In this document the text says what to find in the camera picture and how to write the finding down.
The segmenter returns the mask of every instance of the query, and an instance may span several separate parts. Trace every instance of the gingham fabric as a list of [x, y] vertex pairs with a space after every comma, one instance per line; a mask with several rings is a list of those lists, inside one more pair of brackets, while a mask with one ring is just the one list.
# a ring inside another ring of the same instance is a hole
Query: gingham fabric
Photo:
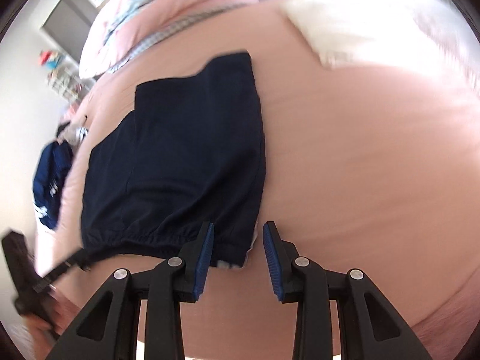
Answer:
[[192, 24], [198, 23], [201, 20], [208, 19], [218, 13], [225, 12], [230, 9], [239, 8], [244, 6], [245, 4], [234, 4], [234, 5], [227, 5], [225, 7], [217, 7], [213, 9], [206, 10], [204, 12], [200, 12], [191, 16], [186, 16], [181, 18], [180, 20], [170, 24], [169, 26], [165, 27], [163, 30], [155, 32], [150, 36], [147, 36], [145, 39], [138, 42], [135, 47], [133, 47], [128, 54], [123, 57], [117, 64], [112, 66], [107, 73], [115, 73], [118, 69], [124, 66], [128, 61], [134, 59], [136, 56], [143, 53], [145, 50], [149, 49], [153, 45], [160, 43], [161, 41], [165, 40], [166, 38], [175, 35], [177, 32], [184, 30], [185, 28], [191, 26]]

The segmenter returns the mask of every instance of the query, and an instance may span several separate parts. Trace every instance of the metal rivet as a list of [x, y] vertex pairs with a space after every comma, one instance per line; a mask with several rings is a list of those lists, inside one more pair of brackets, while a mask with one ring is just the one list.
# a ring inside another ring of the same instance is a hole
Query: metal rivet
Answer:
[[122, 280], [126, 278], [127, 275], [128, 275], [128, 272], [126, 269], [117, 269], [113, 274], [113, 277], [116, 278], [117, 280]]
[[306, 257], [297, 257], [295, 259], [295, 264], [297, 266], [307, 266], [310, 264], [310, 261]]
[[363, 272], [360, 269], [352, 269], [350, 271], [350, 276], [351, 276], [352, 279], [362, 280], [363, 279]]
[[172, 257], [169, 259], [169, 266], [180, 266], [182, 264], [182, 259], [180, 257]]

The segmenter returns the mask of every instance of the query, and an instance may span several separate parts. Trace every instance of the black clamp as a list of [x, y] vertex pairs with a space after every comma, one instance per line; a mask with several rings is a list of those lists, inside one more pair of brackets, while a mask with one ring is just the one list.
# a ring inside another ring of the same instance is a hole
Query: black clamp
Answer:
[[[40, 277], [35, 272], [23, 234], [11, 230], [2, 238], [1, 243], [17, 290], [17, 297], [13, 301], [16, 311], [19, 315], [34, 314], [54, 326], [50, 318], [54, 302], [50, 295], [50, 285], [73, 266], [85, 268], [88, 265], [87, 253], [83, 249], [76, 251], [46, 276]], [[54, 329], [49, 334], [54, 340], [59, 337]]]
[[140, 302], [148, 299], [145, 360], [184, 360], [180, 302], [203, 293], [214, 227], [204, 222], [178, 257], [150, 271], [117, 269], [58, 339], [47, 360], [135, 359]]
[[337, 301], [342, 360], [431, 360], [427, 350], [368, 276], [327, 271], [283, 241], [274, 222], [263, 227], [274, 293], [298, 303], [293, 360], [331, 360], [330, 300]]

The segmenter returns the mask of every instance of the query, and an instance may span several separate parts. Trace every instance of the navy jacket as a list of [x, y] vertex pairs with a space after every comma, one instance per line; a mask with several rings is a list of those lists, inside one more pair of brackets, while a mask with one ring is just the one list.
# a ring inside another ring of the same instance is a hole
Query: navy jacket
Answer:
[[70, 145], [54, 141], [43, 149], [38, 161], [33, 180], [35, 210], [40, 222], [53, 230], [57, 227], [63, 184], [72, 159]]

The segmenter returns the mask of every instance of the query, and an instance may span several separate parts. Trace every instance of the pink bedsheet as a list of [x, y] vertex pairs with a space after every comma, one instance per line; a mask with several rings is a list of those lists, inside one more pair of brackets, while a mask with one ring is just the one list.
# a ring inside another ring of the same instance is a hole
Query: pink bedsheet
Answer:
[[[90, 132], [64, 189], [56, 258], [81, 244], [90, 151], [133, 109], [135, 86], [194, 74], [238, 50], [252, 57], [262, 102], [258, 223], [274, 220], [326, 269], [366, 271], [434, 359], [452, 359], [480, 319], [480, 102], [453, 77], [323, 69], [278, 0], [198, 23], [98, 81], [77, 113], [88, 115]], [[158, 261], [118, 256], [74, 270], [58, 287], [83, 305], [115, 269]], [[182, 304], [186, 355], [290, 359], [295, 316], [272, 292], [260, 237], [242, 270], [210, 269], [200, 301]]]

